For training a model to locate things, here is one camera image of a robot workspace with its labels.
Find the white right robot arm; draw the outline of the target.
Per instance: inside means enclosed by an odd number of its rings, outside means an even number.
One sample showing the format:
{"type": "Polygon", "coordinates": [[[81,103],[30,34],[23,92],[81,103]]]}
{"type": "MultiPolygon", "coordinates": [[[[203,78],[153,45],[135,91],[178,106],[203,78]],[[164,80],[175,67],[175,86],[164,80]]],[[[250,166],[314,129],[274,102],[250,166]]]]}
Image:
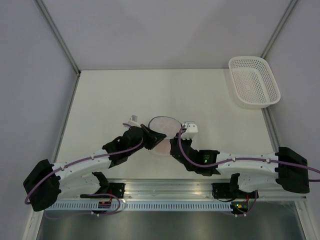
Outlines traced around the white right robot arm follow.
{"type": "Polygon", "coordinates": [[[218,150],[196,150],[191,139],[170,139],[170,155],[187,171],[230,178],[228,192],[235,198],[256,190],[282,187],[295,194],[310,192],[308,161],[290,149],[261,155],[236,155],[218,150]]]}

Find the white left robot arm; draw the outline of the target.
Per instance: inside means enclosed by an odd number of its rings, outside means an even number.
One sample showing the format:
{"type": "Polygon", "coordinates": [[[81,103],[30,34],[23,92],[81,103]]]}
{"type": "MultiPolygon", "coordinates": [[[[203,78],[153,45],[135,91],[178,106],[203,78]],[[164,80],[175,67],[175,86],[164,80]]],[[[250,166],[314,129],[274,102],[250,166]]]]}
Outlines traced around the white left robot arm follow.
{"type": "Polygon", "coordinates": [[[137,151],[152,150],[167,137],[144,124],[131,126],[123,135],[86,157],[60,163],[39,161],[23,181],[25,205],[35,212],[52,206],[62,196],[62,186],[100,169],[109,169],[128,160],[137,151]]]}

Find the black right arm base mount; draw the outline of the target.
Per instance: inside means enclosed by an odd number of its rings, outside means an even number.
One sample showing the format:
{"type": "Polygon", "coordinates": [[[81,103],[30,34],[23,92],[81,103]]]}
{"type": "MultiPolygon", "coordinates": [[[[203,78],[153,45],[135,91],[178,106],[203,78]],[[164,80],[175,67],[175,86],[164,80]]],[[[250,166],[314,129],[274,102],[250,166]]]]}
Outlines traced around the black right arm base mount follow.
{"type": "Polygon", "coordinates": [[[236,199],[254,199],[256,197],[255,191],[244,192],[240,190],[239,178],[240,174],[235,173],[231,175],[229,182],[212,183],[211,194],[213,198],[222,202],[232,202],[236,199]]]}

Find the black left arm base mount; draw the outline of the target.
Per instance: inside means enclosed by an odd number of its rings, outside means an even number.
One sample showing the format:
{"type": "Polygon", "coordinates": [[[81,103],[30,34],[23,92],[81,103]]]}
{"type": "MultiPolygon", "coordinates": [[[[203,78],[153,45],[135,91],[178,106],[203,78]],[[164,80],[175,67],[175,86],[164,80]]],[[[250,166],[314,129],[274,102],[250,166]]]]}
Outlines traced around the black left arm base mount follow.
{"type": "Polygon", "coordinates": [[[84,193],[80,195],[82,199],[112,199],[112,195],[119,199],[124,198],[125,184],[109,182],[102,172],[92,172],[91,175],[98,181],[98,189],[94,193],[84,193]]]}

